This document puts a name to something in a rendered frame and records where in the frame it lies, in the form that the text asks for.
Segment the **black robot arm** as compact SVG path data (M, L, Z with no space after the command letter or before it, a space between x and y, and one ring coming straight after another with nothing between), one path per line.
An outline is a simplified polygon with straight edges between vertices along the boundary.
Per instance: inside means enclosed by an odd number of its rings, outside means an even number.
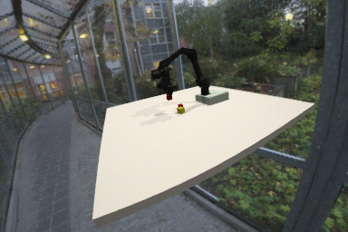
M192 61L194 70L195 70L196 75L198 77L196 79L196 82L197 82L197 85L199 86L199 88L201 88L201 95L205 95L205 96L209 95L210 93L208 91L208 87L210 84L207 83L201 70L199 69L198 61L197 61L197 52L195 49L189 49L189 48L182 47L178 51L173 53L171 56L169 56L168 58L160 61L158 69L151 71L151 79L152 80L159 79L161 76L162 76L162 78L169 77L169 70L171 70L171 68L169 68L168 66L171 64L171 62L173 60L175 60L182 53L187 55L188 58ZM168 67L168 68L165 68L165 67ZM163 71L161 71L162 69L163 69ZM164 81L164 79L163 79L163 81L161 79L161 82L156 84L158 89L161 89L164 85L167 85L167 83L166 83L166 81Z

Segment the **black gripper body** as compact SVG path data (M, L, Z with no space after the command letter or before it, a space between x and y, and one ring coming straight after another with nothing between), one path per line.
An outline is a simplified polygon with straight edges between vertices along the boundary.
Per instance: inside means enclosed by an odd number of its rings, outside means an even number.
M177 85L172 84L172 83L170 82L170 80L171 80L170 77L162 78L162 81L163 81L163 79L164 79L164 81L166 81L166 83L167 83L167 85L164 85L164 86L162 87L163 89L168 89L169 91L170 91L170 90L177 89Z

